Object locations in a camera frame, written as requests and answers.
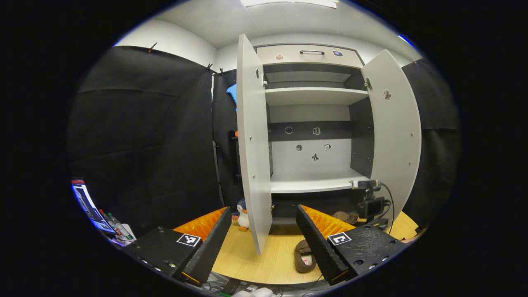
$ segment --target monitor screen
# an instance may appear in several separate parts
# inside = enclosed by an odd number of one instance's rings
[[[106,223],[105,219],[103,219],[95,204],[93,204],[90,194],[88,194],[86,184],[84,183],[84,179],[72,179],[71,185],[75,198],[79,202],[82,210],[84,210],[84,213],[86,213],[86,215],[90,218],[94,226],[103,231],[115,233],[108,223]]]

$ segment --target white cabinet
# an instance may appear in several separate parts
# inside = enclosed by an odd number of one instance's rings
[[[349,180],[377,179],[391,189],[399,214],[418,170],[421,128],[413,91],[387,50],[363,65],[353,50],[306,44],[255,49],[242,34],[237,85],[242,185],[257,254],[272,224],[271,193],[340,190],[350,187]],[[372,113],[365,132],[373,134],[374,148],[365,155],[372,159],[365,160],[367,176],[351,164],[365,149],[357,147],[362,135],[351,134],[349,107],[364,99]],[[384,191],[376,196],[388,199]]]

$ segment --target brown slipper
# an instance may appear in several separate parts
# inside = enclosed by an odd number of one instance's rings
[[[307,273],[314,270],[315,265],[317,264],[315,262],[315,257],[312,254],[312,250],[308,246],[306,240],[302,240],[297,244],[295,247],[294,257],[295,268],[301,273]]]

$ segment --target drawer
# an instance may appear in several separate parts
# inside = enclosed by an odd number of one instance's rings
[[[280,60],[277,59],[277,54],[279,53],[283,56],[283,58]],[[341,65],[353,68],[363,67],[363,63],[355,51],[328,47],[324,45],[268,45],[257,47],[257,55],[259,56],[259,59],[263,65],[282,63],[314,63]]]

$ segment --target cabinet door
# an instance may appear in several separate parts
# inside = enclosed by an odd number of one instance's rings
[[[271,182],[263,68],[246,35],[238,40],[237,121],[244,198],[255,252],[262,254],[271,227]]]
[[[394,198],[395,218],[401,212],[418,172],[421,126],[418,105],[407,77],[388,50],[362,69],[374,119],[374,160],[371,179],[385,183]],[[385,196],[385,188],[376,193]],[[392,219],[392,211],[385,216]]]

